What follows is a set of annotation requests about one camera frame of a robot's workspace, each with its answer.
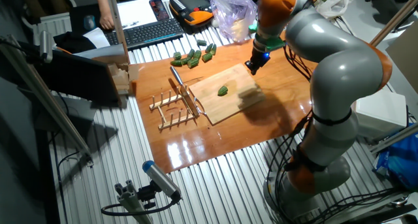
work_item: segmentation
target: paper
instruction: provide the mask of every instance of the paper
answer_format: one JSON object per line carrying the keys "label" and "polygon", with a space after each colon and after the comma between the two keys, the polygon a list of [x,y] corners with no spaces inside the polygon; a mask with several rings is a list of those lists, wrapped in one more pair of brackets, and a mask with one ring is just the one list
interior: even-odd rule
{"label": "paper", "polygon": [[124,29],[156,22],[151,0],[135,0],[118,4],[120,21]]}
{"label": "paper", "polygon": [[97,48],[93,50],[88,50],[85,52],[80,52],[78,54],[74,54],[79,57],[85,57],[88,59],[92,59],[94,57],[104,57],[104,56],[119,56],[125,55],[125,51],[123,50],[122,44],[107,46],[103,48]]}
{"label": "paper", "polygon": [[105,34],[100,28],[96,28],[93,31],[90,31],[83,35],[85,38],[89,39],[96,48],[103,48],[110,46],[109,41],[107,41]]}

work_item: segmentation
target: orange device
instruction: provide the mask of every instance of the orange device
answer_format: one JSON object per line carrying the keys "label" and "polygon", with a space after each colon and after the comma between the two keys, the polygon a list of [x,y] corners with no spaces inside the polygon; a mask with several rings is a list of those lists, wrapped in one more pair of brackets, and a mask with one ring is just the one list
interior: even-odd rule
{"label": "orange device", "polygon": [[183,25],[191,27],[205,25],[214,17],[210,0],[170,0],[170,9]]}

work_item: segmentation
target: aluminum profile table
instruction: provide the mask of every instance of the aluminum profile table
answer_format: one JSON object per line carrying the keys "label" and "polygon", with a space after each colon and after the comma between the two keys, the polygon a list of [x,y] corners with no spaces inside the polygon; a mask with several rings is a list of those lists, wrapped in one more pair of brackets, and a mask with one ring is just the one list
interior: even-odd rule
{"label": "aluminum profile table", "polygon": [[[168,9],[168,0],[163,2]],[[50,31],[51,27],[57,35],[68,31],[66,25],[54,23],[68,24],[69,16],[49,22],[43,24],[43,29]],[[344,24],[337,21],[336,25],[347,31]],[[190,48],[197,48],[197,39],[214,42],[218,46],[231,43],[231,40],[219,35],[219,29],[203,27],[200,33],[194,35],[184,35],[180,39],[133,50],[129,52],[129,58],[131,63],[145,63],[169,58],[174,52],[185,54]],[[94,166],[86,166],[86,162],[79,155],[64,161],[59,168],[62,195],[56,166],[53,166],[62,223],[135,223],[132,217],[110,217],[100,212],[101,207],[117,203],[114,184],[124,184],[130,179],[139,188],[150,182],[142,171],[143,162],[153,159],[150,145],[136,99],[126,97],[126,100],[125,109],[97,110],[86,138]],[[300,142],[301,137],[302,134],[297,136],[293,146]],[[268,164],[281,140],[282,138],[268,140],[171,172],[169,176],[182,190],[184,199],[169,210],[152,214],[154,223],[272,223],[274,214],[265,204],[262,184],[267,175]],[[73,152],[74,145],[63,135],[56,136],[55,142],[50,144],[53,162],[58,163]],[[392,187],[390,182],[379,179],[372,172],[374,158],[363,141],[356,141],[344,157],[351,166],[351,178],[339,188],[317,195],[314,198],[317,209],[311,215],[316,216],[345,197]],[[276,157],[273,169],[277,170],[280,159],[281,155]],[[372,206],[350,208],[327,223],[341,223],[400,196],[388,197]],[[155,202],[157,207],[162,207],[170,201],[164,194],[157,194]]]}

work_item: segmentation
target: plastic bag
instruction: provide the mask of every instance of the plastic bag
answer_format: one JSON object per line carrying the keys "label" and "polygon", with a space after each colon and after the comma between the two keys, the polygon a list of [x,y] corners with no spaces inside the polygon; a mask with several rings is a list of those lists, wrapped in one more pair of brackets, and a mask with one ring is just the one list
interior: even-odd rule
{"label": "plastic bag", "polygon": [[374,161],[374,171],[418,191],[418,133],[389,146]]}
{"label": "plastic bag", "polygon": [[241,42],[248,36],[248,26],[257,13],[257,5],[252,0],[210,0],[210,4],[225,38]]}
{"label": "plastic bag", "polygon": [[327,19],[343,15],[353,0],[317,0],[316,11]]}

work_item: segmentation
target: white box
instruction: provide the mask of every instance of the white box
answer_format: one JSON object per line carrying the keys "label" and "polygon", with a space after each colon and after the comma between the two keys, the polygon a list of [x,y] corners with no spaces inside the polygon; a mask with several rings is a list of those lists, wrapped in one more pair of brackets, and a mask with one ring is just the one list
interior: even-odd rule
{"label": "white box", "polygon": [[380,140],[406,127],[405,96],[380,90],[353,105],[359,119],[359,134]]}

